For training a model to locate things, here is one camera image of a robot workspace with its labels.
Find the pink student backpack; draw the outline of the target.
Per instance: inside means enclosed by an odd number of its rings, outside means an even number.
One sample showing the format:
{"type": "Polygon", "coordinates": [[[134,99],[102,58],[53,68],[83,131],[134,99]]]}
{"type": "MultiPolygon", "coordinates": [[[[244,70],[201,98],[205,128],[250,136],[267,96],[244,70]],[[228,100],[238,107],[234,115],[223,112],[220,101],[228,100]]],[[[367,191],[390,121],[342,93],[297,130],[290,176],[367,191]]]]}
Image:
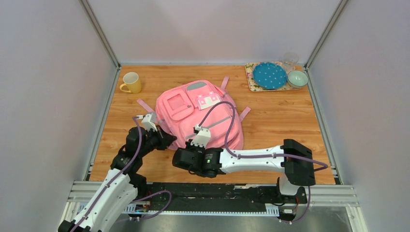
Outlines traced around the pink student backpack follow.
{"type": "Polygon", "coordinates": [[[170,150],[185,147],[185,142],[195,137],[194,127],[201,124],[211,132],[210,147],[224,147],[228,140],[230,149],[244,147],[242,120],[249,113],[247,107],[239,113],[236,104],[226,90],[229,77],[221,86],[207,80],[197,80],[163,92],[152,109],[142,99],[137,102],[148,112],[157,114],[157,123],[167,133],[177,137],[170,150]]]}

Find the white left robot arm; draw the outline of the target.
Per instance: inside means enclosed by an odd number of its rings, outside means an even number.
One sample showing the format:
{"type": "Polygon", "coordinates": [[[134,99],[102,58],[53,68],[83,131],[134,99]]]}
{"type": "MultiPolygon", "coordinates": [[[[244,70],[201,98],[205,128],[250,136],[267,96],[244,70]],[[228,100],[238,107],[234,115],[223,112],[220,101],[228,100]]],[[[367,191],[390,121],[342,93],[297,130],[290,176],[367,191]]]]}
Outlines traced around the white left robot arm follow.
{"type": "Polygon", "coordinates": [[[140,126],[131,128],[99,189],[74,219],[61,222],[58,231],[109,231],[131,201],[147,196],[146,178],[137,173],[143,157],[153,150],[166,150],[175,140],[176,136],[160,127],[155,130],[140,126]]]}

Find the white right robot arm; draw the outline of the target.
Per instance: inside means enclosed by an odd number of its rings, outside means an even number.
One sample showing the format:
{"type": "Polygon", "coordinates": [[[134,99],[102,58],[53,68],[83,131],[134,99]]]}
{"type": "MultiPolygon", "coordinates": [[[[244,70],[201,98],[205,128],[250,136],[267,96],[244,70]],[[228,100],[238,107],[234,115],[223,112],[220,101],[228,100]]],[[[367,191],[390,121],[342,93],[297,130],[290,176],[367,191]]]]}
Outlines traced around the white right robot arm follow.
{"type": "Polygon", "coordinates": [[[172,165],[206,178],[241,171],[282,173],[276,197],[283,203],[289,202],[300,187],[316,184],[312,151],[293,139],[285,139],[282,145],[251,150],[205,149],[187,145],[176,150],[172,165]]]}

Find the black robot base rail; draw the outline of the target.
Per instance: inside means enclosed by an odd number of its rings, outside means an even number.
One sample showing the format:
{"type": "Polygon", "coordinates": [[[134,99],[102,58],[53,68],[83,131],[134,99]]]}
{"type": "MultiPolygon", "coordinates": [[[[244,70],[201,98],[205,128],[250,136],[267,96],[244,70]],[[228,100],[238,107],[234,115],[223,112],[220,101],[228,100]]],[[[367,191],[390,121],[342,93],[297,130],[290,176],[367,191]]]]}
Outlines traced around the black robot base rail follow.
{"type": "Polygon", "coordinates": [[[276,185],[160,183],[147,184],[133,199],[148,204],[150,213],[164,208],[182,212],[261,213],[266,204],[306,204],[307,194],[300,188],[294,196],[281,195],[276,185]]]}

